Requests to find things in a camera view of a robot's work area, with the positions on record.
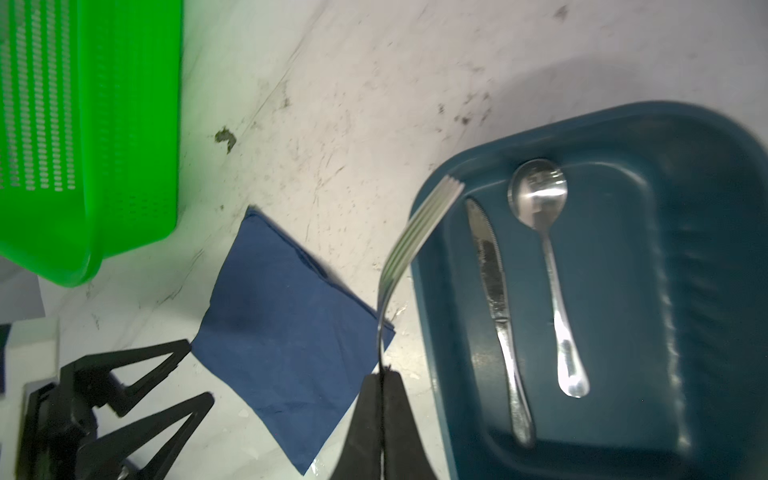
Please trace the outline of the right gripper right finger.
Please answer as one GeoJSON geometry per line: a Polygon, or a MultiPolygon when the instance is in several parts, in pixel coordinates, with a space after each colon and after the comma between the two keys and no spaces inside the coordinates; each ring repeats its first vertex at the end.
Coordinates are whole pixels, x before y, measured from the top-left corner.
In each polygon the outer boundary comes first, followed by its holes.
{"type": "Polygon", "coordinates": [[[384,478],[435,480],[402,377],[394,370],[382,374],[382,421],[384,478]]]}

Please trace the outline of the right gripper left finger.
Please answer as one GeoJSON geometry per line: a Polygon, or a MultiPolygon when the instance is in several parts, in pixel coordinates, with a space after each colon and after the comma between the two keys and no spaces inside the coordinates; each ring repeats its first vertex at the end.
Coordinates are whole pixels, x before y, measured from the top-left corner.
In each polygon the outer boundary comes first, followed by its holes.
{"type": "Polygon", "coordinates": [[[351,423],[331,480],[381,478],[382,422],[381,380],[367,375],[362,383],[351,423]]]}

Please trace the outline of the dark blue paper napkin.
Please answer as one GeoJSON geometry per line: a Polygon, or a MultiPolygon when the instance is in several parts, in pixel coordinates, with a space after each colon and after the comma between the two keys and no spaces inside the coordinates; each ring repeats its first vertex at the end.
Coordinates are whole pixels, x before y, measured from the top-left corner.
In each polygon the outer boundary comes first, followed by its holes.
{"type": "Polygon", "coordinates": [[[378,326],[370,306],[250,207],[191,349],[304,474],[377,365],[378,326]]]}

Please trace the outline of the silver metal fork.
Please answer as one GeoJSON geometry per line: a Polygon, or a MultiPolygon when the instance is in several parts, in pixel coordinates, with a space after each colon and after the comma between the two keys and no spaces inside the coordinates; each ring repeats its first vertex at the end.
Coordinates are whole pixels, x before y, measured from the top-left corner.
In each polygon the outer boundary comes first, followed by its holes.
{"type": "Polygon", "coordinates": [[[457,201],[465,184],[446,175],[432,189],[409,219],[380,272],[377,296],[377,354],[379,372],[384,366],[384,323],[386,310],[394,291],[432,232],[457,201]]]}

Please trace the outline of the green plastic perforated basket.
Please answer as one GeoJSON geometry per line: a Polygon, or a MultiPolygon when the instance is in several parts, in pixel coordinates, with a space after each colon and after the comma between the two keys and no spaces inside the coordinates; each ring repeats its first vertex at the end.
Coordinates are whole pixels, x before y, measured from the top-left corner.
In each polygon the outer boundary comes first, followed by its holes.
{"type": "Polygon", "coordinates": [[[1,5],[1,253],[63,287],[177,222],[183,5],[1,5]]]}

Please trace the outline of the silver metal knife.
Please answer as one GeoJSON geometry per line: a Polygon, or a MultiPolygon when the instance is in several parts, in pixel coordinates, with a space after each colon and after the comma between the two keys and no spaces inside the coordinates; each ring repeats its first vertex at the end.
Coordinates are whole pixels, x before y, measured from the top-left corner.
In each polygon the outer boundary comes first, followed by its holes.
{"type": "Polygon", "coordinates": [[[506,274],[500,249],[488,216],[473,198],[465,200],[468,223],[476,252],[481,284],[495,327],[506,376],[511,431],[523,448],[536,443],[536,429],[517,362],[511,323],[506,274]]]}

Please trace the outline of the silver metal spoon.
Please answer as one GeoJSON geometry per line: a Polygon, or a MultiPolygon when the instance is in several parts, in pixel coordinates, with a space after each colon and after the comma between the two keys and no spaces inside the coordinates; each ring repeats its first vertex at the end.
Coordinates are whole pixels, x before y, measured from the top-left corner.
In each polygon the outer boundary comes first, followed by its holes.
{"type": "Polygon", "coordinates": [[[590,392],[590,381],[568,319],[550,239],[550,230],[562,213],[567,197],[568,184],[563,171],[543,158],[520,165],[507,188],[507,200],[514,216],[540,238],[551,291],[559,388],[571,398],[583,398],[590,392]]]}

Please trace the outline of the dark teal plastic tray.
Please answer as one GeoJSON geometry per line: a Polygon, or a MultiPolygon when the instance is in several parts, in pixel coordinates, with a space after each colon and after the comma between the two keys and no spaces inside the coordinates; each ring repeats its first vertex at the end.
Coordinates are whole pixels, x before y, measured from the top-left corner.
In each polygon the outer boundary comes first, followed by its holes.
{"type": "Polygon", "coordinates": [[[536,444],[512,434],[502,352],[457,202],[413,263],[454,479],[763,479],[767,475],[767,152],[730,118],[677,102],[618,106],[461,152],[452,176],[495,231],[536,444]],[[507,201],[545,158],[569,194],[552,230],[591,390],[556,379],[537,235],[507,201]]]}

